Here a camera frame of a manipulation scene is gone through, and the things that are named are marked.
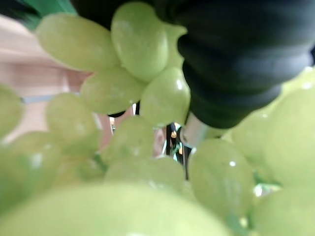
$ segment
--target grape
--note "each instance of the grape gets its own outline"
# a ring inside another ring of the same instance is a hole
[[[96,73],[84,81],[82,100],[96,113],[114,114],[140,100],[144,83],[121,67]]]
[[[60,188],[102,181],[104,176],[105,171],[96,164],[91,156],[68,155],[63,157],[53,187]]]
[[[168,45],[168,67],[177,67],[182,69],[184,58],[180,55],[177,49],[177,40],[180,36],[187,32],[187,29],[182,26],[165,24]]]
[[[107,155],[115,159],[148,159],[153,156],[154,133],[152,126],[140,116],[131,116],[115,130]]]
[[[315,88],[297,90],[270,115],[265,158],[283,186],[314,183]]]
[[[100,130],[95,118],[75,94],[55,96],[47,106],[46,119],[65,153],[94,153],[98,149]]]
[[[167,68],[146,87],[141,97],[140,114],[155,127],[172,122],[185,123],[190,90],[183,72]]]
[[[296,78],[283,84],[283,92],[287,95],[298,89],[309,89],[315,83],[315,70],[306,67]]]
[[[26,199],[20,185],[7,175],[5,168],[0,169],[0,190],[0,217]]]
[[[198,201],[223,220],[245,216],[253,201],[253,174],[234,145],[208,139],[191,152],[189,179]]]
[[[271,171],[263,156],[269,126],[268,117],[269,114],[264,109],[259,110],[248,115],[232,129],[234,144],[253,166],[259,179],[264,182],[273,181]]]
[[[46,195],[2,222],[0,236],[231,236],[212,214],[172,194],[130,184]]]
[[[109,154],[109,147],[106,146],[101,152],[100,152],[100,159],[105,165],[109,165],[113,159],[112,155]]]
[[[12,131],[21,121],[21,99],[7,86],[0,84],[0,139]]]
[[[129,181],[153,188],[182,191],[185,175],[182,166],[171,157],[122,160],[111,165],[106,181]]]
[[[287,95],[300,89],[309,89],[315,83],[315,70],[312,67],[306,67],[297,77],[285,82],[282,85],[281,94],[269,105],[260,109],[261,112],[269,114],[277,105],[286,98]]]
[[[35,33],[42,48],[70,68],[99,71],[120,64],[109,30],[80,16],[51,14]]]
[[[234,143],[231,130],[228,130],[225,134],[223,134],[221,139],[223,139],[229,143]]]
[[[196,203],[197,202],[197,199],[195,197],[195,194],[193,193],[193,189],[191,187],[191,183],[187,180],[185,180],[183,182],[183,195],[184,197],[186,197],[188,200]]]
[[[52,185],[61,155],[51,133],[33,131],[10,143],[2,164],[8,176],[31,196]]]
[[[165,68],[166,32],[151,6],[142,2],[122,5],[113,17],[111,32],[118,56],[133,76],[149,82]]]
[[[250,222],[260,236],[314,235],[315,188],[289,187],[262,198]]]

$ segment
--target ribbed black grip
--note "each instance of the ribbed black grip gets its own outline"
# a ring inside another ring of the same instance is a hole
[[[235,126],[312,64],[315,1],[156,2],[165,7],[160,17],[188,29],[178,47],[191,111],[212,127]]]

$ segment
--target grape bunch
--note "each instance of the grape bunch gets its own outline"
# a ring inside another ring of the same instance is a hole
[[[0,145],[0,236],[315,234],[314,68],[221,138],[195,147],[188,179],[172,157],[153,158],[154,129],[184,125],[189,110],[177,51],[185,33],[141,2],[118,8],[111,31],[65,13],[42,20],[35,31],[42,48],[92,75],[79,94],[49,102],[48,131]],[[140,115],[124,120],[101,149],[96,114],[138,101]],[[0,108],[3,139],[23,104],[1,85]]]

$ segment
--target black object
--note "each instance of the black object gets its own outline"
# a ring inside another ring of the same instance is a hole
[[[181,143],[181,131],[182,131],[182,127],[179,127],[178,130],[177,130],[177,135],[176,135],[176,143]],[[183,149],[182,149],[182,153],[179,152],[179,150],[176,152],[176,158],[177,158],[177,161],[179,163],[181,163],[182,165],[184,165],[184,157],[183,157]]]
[[[110,28],[128,0],[72,0],[78,13]],[[315,1],[145,0],[164,21],[185,26],[178,42],[190,110],[230,128],[273,101],[280,84],[312,64]]]
[[[311,54],[312,54],[312,57],[313,57],[313,65],[315,64],[315,48],[313,48],[311,50]]]
[[[172,137],[173,132],[176,132],[175,123],[170,124],[170,131],[171,131],[171,134],[170,134],[171,143],[173,146],[175,146],[176,145],[176,138]]]
[[[135,115],[139,115],[140,114],[140,102],[137,102],[136,104],[136,110],[135,110]]]
[[[38,12],[31,6],[18,0],[0,0],[0,14],[22,20],[26,14],[38,15]]]
[[[188,159],[189,159],[190,153],[191,153],[191,148],[183,145],[184,168],[185,168],[186,180],[189,179],[189,176],[188,176]]]
[[[171,153],[171,126],[166,126],[166,155],[169,155]]]
[[[112,117],[112,118],[118,118],[118,117],[121,117],[123,114],[125,114],[126,111],[123,111],[123,112],[119,112],[119,113],[115,113],[115,114],[110,114],[108,115],[109,117]]]

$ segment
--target grape cluster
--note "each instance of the grape cluster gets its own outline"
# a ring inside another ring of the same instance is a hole
[[[121,6],[111,31],[65,13],[45,17],[36,36],[63,65],[93,74],[79,95],[55,96],[48,131],[0,146],[0,236],[310,236],[315,234],[315,70],[283,85],[270,105],[220,139],[191,151],[189,180],[166,155],[152,158],[154,129],[184,124],[189,88],[177,39],[145,3]],[[100,149],[95,113],[141,100]],[[0,86],[0,139],[23,116]],[[258,186],[277,186],[256,196]]]

